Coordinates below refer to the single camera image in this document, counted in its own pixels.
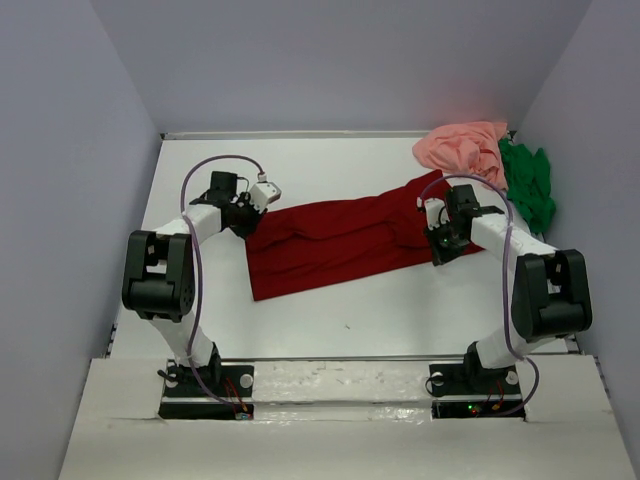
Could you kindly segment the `dark red t shirt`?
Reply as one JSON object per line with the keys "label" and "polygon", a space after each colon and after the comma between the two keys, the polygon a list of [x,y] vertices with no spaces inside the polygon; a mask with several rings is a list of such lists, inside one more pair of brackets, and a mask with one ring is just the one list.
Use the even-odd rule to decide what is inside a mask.
{"label": "dark red t shirt", "polygon": [[246,241],[252,297],[279,296],[432,260],[416,200],[436,170],[378,196],[267,213]]}

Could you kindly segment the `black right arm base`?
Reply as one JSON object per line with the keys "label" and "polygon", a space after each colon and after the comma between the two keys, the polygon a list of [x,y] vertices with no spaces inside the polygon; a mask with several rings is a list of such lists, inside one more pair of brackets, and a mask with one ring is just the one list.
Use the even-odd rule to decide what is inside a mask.
{"label": "black right arm base", "polygon": [[514,366],[471,377],[462,363],[431,364],[425,390],[435,420],[524,417],[522,409],[510,412],[523,400]]}

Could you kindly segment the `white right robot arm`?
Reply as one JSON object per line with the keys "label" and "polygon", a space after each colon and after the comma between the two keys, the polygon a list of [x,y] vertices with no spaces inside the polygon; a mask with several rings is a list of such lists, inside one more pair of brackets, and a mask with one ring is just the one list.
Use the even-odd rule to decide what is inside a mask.
{"label": "white right robot arm", "polygon": [[588,330],[592,306],[586,261],[575,249],[559,250],[514,223],[509,204],[481,205],[472,186],[456,185],[435,198],[425,189],[417,200],[432,262],[442,266],[470,246],[501,262],[502,326],[472,343],[460,368],[462,384],[482,392],[497,374],[523,361],[539,346]]}

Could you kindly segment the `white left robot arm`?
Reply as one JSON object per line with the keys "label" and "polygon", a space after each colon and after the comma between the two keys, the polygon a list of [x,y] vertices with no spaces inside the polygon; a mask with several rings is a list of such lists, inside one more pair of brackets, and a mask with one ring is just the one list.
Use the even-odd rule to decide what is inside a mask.
{"label": "white left robot arm", "polygon": [[175,366],[163,376],[201,395],[219,388],[222,365],[217,346],[200,327],[200,246],[225,230],[247,239],[281,196],[263,175],[244,191],[239,181],[235,173],[212,172],[209,188],[183,204],[177,218],[154,230],[132,232],[127,244],[123,306],[149,322],[169,346]]}

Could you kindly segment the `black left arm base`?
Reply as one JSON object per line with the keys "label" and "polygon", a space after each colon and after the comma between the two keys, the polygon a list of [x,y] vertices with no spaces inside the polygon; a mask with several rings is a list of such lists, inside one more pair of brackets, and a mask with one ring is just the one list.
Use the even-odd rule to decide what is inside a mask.
{"label": "black left arm base", "polygon": [[254,418],[255,368],[247,363],[223,363],[216,381],[205,368],[201,382],[190,368],[167,361],[157,374],[163,379],[158,415],[165,420],[245,421]]}

